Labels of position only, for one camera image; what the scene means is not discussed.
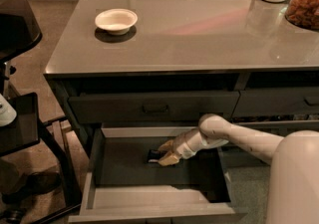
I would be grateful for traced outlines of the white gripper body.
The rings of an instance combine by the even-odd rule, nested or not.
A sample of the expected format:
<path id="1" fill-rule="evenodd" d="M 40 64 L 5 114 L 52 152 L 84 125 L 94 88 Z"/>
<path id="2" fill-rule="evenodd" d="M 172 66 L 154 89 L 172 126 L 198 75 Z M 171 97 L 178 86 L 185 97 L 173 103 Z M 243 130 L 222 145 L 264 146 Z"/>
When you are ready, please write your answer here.
<path id="1" fill-rule="evenodd" d="M 192 129 L 173 140 L 173 153 L 182 159 L 189 159 L 199 151 L 199 131 Z"/>

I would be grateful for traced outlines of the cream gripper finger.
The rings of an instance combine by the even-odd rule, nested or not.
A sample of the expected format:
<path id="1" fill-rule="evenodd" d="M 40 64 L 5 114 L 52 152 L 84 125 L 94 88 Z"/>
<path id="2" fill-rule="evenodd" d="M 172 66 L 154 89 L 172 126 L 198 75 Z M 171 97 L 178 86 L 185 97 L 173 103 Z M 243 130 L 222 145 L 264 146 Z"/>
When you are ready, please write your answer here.
<path id="1" fill-rule="evenodd" d="M 181 156 L 172 151 L 162 151 L 161 158 L 159 159 L 159 165 L 161 166 L 172 166 L 178 164 Z"/>
<path id="2" fill-rule="evenodd" d="M 169 152 L 173 150 L 173 140 L 170 139 L 168 141 L 166 141 L 165 143 L 163 143 L 159 148 L 158 151 L 165 151 L 165 152 Z"/>

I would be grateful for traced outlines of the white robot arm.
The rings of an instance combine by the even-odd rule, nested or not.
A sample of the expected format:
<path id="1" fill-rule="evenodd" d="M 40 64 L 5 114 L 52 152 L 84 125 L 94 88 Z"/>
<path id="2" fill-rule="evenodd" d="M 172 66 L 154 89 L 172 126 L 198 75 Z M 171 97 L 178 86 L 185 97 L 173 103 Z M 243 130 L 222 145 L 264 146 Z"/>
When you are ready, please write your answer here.
<path id="1" fill-rule="evenodd" d="M 319 224 L 319 132 L 285 137 L 239 126 L 216 114 L 159 147 L 162 166 L 231 142 L 270 165 L 266 224 Z"/>

